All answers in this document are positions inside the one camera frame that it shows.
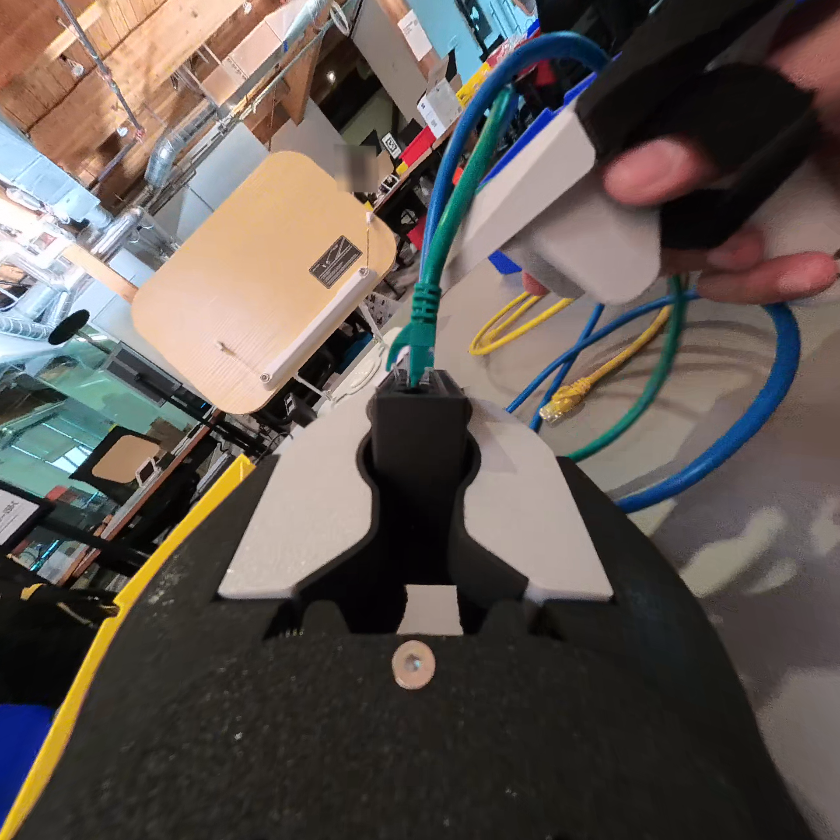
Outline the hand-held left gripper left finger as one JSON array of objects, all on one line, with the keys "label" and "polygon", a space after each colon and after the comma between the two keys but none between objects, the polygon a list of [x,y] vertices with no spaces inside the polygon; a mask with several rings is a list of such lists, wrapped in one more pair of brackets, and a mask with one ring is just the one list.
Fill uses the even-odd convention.
[{"label": "hand-held left gripper left finger", "polygon": [[282,446],[217,593],[225,600],[286,599],[371,530],[374,489],[360,452],[373,393],[342,399]]}]

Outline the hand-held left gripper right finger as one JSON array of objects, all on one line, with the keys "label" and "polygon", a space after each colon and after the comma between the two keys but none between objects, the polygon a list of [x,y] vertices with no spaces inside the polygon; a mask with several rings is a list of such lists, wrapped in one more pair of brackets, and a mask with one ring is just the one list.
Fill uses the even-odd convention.
[{"label": "hand-held left gripper right finger", "polygon": [[465,491],[467,534],[524,577],[531,603],[609,602],[612,585],[550,446],[499,406],[470,404],[479,467]]}]

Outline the black ethernet port block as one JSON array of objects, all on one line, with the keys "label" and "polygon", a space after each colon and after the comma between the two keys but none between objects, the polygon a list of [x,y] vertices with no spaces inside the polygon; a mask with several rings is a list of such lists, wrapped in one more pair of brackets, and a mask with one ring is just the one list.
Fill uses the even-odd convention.
[{"label": "black ethernet port block", "polygon": [[448,539],[469,461],[468,396],[446,371],[426,371],[412,385],[395,367],[367,411],[385,568],[402,584],[451,585]]}]

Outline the person's right hand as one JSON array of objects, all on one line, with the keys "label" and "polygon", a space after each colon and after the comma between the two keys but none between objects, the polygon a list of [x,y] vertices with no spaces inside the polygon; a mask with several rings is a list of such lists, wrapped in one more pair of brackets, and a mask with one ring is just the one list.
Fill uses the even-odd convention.
[{"label": "person's right hand", "polygon": [[[815,93],[824,131],[817,166],[838,189],[839,2],[804,2],[791,11],[766,63]],[[656,207],[701,187],[717,186],[722,173],[698,142],[681,134],[649,140],[602,168],[604,191],[631,207]],[[810,298],[836,279],[834,259],[810,252],[765,258],[761,229],[746,225],[710,251],[664,251],[663,271],[699,271],[699,294],[708,300],[764,304]]]}]

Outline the white table grommet plate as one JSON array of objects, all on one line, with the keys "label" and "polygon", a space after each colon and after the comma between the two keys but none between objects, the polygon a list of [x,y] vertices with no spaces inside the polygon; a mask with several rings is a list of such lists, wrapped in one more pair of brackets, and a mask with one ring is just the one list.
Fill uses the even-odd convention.
[{"label": "white table grommet plate", "polygon": [[354,369],[353,375],[345,382],[344,396],[353,396],[361,392],[367,385],[374,382],[386,363],[388,348],[378,345],[372,352],[365,355],[360,365]]}]

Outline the white cardboard box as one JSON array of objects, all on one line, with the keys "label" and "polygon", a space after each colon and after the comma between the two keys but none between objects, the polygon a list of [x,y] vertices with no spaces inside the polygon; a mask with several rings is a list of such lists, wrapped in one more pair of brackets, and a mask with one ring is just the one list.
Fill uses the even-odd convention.
[{"label": "white cardboard box", "polygon": [[457,123],[463,107],[449,80],[441,78],[432,87],[427,87],[416,104],[416,110],[434,139],[440,140]]}]

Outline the small wooden table top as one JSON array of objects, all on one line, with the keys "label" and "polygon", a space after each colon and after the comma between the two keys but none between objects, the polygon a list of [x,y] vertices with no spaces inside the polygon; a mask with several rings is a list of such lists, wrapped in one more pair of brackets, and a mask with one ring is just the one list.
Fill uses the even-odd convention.
[{"label": "small wooden table top", "polygon": [[91,467],[91,474],[100,480],[128,484],[136,478],[137,470],[150,459],[156,459],[159,442],[133,434],[121,436]]}]

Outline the folded wooden table top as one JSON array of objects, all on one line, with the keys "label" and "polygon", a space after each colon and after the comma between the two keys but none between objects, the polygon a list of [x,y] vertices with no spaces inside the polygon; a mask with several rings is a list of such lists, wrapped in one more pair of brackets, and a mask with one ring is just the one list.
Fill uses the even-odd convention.
[{"label": "folded wooden table top", "polygon": [[135,331],[209,403],[262,409],[396,261],[396,237],[305,154],[270,154],[145,281]]}]

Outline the large yellow plastic bin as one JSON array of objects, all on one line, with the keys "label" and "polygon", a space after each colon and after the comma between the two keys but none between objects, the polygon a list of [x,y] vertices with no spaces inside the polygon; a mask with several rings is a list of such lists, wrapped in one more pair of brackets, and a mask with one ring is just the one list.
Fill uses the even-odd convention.
[{"label": "large yellow plastic bin", "polygon": [[127,619],[144,589],[161,567],[182,543],[207,519],[207,517],[239,487],[255,470],[255,465],[245,455],[237,456],[233,464],[213,483],[206,495],[197,502],[185,518],[178,523],[162,545],[141,566],[137,573],[116,595],[116,616],[106,619],[94,637],[83,659],[66,698],[49,721],[49,729],[37,742],[39,750],[27,766],[25,777],[16,780],[12,792],[16,794],[6,810],[1,831],[2,839],[12,839],[18,834],[29,814],[43,794],[61,760],[73,733],[81,709],[109,646],[121,625]]}]

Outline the black round base stand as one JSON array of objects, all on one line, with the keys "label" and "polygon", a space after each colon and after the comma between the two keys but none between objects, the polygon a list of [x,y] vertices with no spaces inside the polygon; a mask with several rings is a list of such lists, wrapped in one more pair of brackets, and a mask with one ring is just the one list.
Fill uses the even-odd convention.
[{"label": "black round base stand", "polygon": [[60,346],[78,336],[80,331],[88,324],[90,312],[87,309],[79,309],[63,318],[52,329],[48,336],[48,342],[52,346]]}]

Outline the silver ventilation duct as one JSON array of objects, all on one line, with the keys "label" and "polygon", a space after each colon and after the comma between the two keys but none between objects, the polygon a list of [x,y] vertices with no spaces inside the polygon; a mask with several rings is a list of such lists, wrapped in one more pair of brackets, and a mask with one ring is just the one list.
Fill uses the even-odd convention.
[{"label": "silver ventilation duct", "polygon": [[180,122],[166,129],[154,144],[140,193],[116,217],[107,214],[103,224],[90,222],[81,234],[81,243],[84,246],[104,245],[107,256],[115,254],[131,232],[162,210],[181,191],[188,176],[196,173],[194,164],[177,164],[176,161],[218,120],[218,106],[213,100],[205,98]]}]

